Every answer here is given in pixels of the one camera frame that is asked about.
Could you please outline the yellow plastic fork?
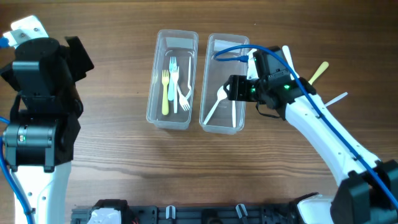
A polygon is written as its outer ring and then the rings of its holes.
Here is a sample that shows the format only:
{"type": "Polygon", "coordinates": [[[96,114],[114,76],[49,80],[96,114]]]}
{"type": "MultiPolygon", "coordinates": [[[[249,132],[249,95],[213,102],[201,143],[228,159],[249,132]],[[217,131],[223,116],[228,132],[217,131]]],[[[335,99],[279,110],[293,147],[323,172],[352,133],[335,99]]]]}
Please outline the yellow plastic fork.
{"type": "Polygon", "coordinates": [[[169,113],[169,101],[168,101],[168,85],[169,85],[169,71],[162,71],[162,85],[163,85],[163,94],[162,94],[162,114],[164,116],[169,113]]]}

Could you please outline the white plastic spoon long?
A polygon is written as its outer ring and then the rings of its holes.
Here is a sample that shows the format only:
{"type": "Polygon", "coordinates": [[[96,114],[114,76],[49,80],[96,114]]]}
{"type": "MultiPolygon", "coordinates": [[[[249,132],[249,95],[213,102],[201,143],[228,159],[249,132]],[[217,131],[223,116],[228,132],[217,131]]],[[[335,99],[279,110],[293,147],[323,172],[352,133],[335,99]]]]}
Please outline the white plastic spoon long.
{"type": "Polygon", "coordinates": [[[203,122],[204,124],[207,124],[209,122],[210,118],[213,116],[213,113],[215,112],[215,110],[216,110],[218,104],[220,103],[220,101],[222,101],[222,100],[227,98],[227,93],[224,90],[224,86],[221,86],[218,89],[218,91],[216,93],[216,96],[217,96],[216,102],[214,103],[214,105],[212,106],[211,110],[207,114],[207,116],[206,116],[206,118],[205,118],[205,120],[203,122]]]}

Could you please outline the light blue plastic fork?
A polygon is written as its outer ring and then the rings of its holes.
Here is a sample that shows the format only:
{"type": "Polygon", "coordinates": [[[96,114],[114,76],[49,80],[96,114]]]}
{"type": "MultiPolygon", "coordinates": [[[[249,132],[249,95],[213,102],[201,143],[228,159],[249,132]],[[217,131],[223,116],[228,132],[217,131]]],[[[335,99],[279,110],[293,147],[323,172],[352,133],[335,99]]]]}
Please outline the light blue plastic fork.
{"type": "Polygon", "coordinates": [[[172,70],[174,69],[174,66],[177,65],[177,58],[176,57],[170,57],[170,62],[169,62],[169,72],[170,72],[170,80],[169,80],[169,88],[168,88],[168,100],[173,101],[174,100],[174,83],[172,80],[172,70]]]}

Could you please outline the white plastic fork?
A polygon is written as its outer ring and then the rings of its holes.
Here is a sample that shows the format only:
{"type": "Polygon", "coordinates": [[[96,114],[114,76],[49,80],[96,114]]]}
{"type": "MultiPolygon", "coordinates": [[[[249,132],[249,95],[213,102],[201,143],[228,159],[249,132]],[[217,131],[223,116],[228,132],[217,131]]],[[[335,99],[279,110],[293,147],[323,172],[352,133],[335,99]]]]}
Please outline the white plastic fork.
{"type": "Polygon", "coordinates": [[[178,96],[177,96],[177,85],[178,85],[178,66],[174,66],[174,69],[172,70],[172,80],[174,83],[174,113],[177,113],[177,103],[178,103],[178,96]]]}
{"type": "Polygon", "coordinates": [[[189,59],[188,59],[188,80],[187,80],[188,93],[185,97],[186,100],[188,100],[192,94],[191,74],[192,74],[192,57],[189,57],[189,59]]]}
{"type": "Polygon", "coordinates": [[[180,106],[182,107],[182,109],[184,111],[189,111],[190,110],[190,104],[188,102],[188,100],[186,99],[186,97],[182,94],[180,87],[177,86],[177,91],[178,91],[178,96],[179,96],[179,103],[180,106]]]}

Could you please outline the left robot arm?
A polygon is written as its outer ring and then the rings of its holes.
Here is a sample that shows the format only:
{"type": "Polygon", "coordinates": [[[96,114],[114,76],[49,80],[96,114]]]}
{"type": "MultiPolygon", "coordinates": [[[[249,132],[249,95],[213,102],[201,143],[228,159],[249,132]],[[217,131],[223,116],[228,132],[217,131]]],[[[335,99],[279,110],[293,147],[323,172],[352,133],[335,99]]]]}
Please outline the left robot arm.
{"type": "Polygon", "coordinates": [[[62,45],[36,16],[11,24],[2,47],[14,60],[1,77],[16,91],[1,136],[1,170],[14,192],[16,223],[63,223],[83,103],[76,83],[94,65],[81,40],[62,45]]]}

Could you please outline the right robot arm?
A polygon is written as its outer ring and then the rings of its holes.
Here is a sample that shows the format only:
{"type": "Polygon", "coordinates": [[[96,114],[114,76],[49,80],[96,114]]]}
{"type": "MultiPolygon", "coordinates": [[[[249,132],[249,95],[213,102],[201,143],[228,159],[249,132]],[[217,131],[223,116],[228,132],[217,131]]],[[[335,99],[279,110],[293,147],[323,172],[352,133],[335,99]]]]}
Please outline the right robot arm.
{"type": "Polygon", "coordinates": [[[313,146],[333,174],[332,197],[309,194],[290,203],[290,223],[396,223],[397,162],[369,152],[337,121],[314,86],[300,77],[280,47],[249,45],[238,61],[247,75],[232,75],[223,88],[231,101],[274,110],[313,146]]]}

